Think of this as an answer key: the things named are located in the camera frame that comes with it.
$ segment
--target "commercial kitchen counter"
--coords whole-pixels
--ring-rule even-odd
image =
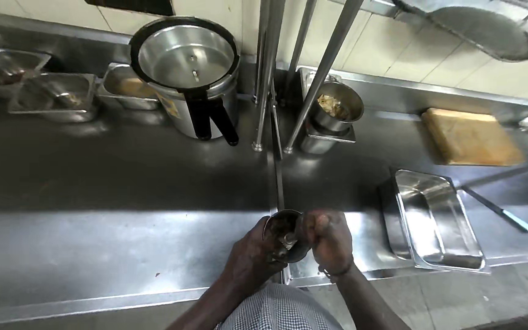
[[[369,279],[427,272],[390,251],[376,188],[391,167],[449,176],[457,187],[472,183],[528,221],[528,171],[484,184],[528,168],[528,135],[511,130],[527,157],[521,166],[444,166],[418,116],[433,106],[490,111],[509,123],[528,114],[528,101],[332,73],[366,110],[354,126],[357,142],[322,156],[296,148],[280,160],[269,128],[267,151],[254,152],[257,114],[245,95],[237,147],[190,139],[168,124],[124,123],[110,112],[78,125],[1,115],[0,322],[197,299],[232,244],[278,207],[345,211],[356,264]],[[286,141],[292,113],[279,111]],[[528,261],[528,234],[461,197],[490,266]],[[284,280],[328,283],[311,254]]]
[[[314,68],[303,67],[302,77]],[[284,206],[295,210],[336,208],[346,212],[354,237],[356,265],[368,279],[426,272],[390,250],[377,186],[390,169],[407,169],[447,176],[455,186],[468,185],[497,205],[528,222],[528,134],[512,128],[528,115],[528,100],[360,75],[341,77],[363,99],[365,111],[354,124],[356,143],[337,143],[324,155],[296,154],[282,161]],[[492,113],[506,126],[527,161],[519,166],[447,166],[420,114],[428,108]],[[286,116],[282,137],[292,129]],[[467,216],[488,266],[528,262],[528,233],[460,191]],[[289,266],[290,285],[321,285],[328,279],[312,254]]]
[[[236,147],[108,113],[0,116],[0,322],[201,296],[276,211],[255,107],[238,103]]]

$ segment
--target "black handle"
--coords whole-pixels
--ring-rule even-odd
[[[211,122],[209,121],[209,108],[211,105],[209,101],[186,96],[185,98],[187,99],[187,108],[189,109],[189,115],[191,115],[196,137],[201,141],[211,139]]]
[[[237,146],[239,142],[233,123],[225,111],[224,100],[221,96],[207,99],[207,92],[201,89],[190,90],[183,93],[187,101],[187,108],[191,115],[195,135],[201,141],[211,138],[211,123],[213,120],[221,134],[230,146]]]
[[[235,131],[235,127],[229,119],[227,111],[225,111],[224,100],[221,96],[216,99],[209,100],[212,105],[212,108],[209,110],[209,117],[215,123],[221,134],[224,136],[224,139],[227,141],[230,146],[237,146],[239,142],[238,133]]]

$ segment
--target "knife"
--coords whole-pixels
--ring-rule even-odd
[[[493,202],[485,199],[484,197],[477,194],[475,191],[468,187],[462,187],[462,189],[470,196],[477,199],[480,203],[484,204],[484,206],[488,207],[492,211],[494,211],[496,214],[500,215],[503,218],[507,218],[510,221],[513,221],[516,223],[521,229],[528,232],[528,223],[521,220],[519,217],[517,217],[515,214],[512,214],[505,210],[504,208],[501,208],[497,205],[495,205]]]

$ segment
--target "pressure cooker lid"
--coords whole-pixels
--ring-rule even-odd
[[[150,79],[140,78],[174,89],[209,86],[237,66],[231,34],[197,18],[153,22],[138,31],[130,43],[132,67]]]

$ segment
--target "wooden cutting board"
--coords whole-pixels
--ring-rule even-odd
[[[494,116],[430,108],[422,119],[447,164],[510,166],[524,161]]]

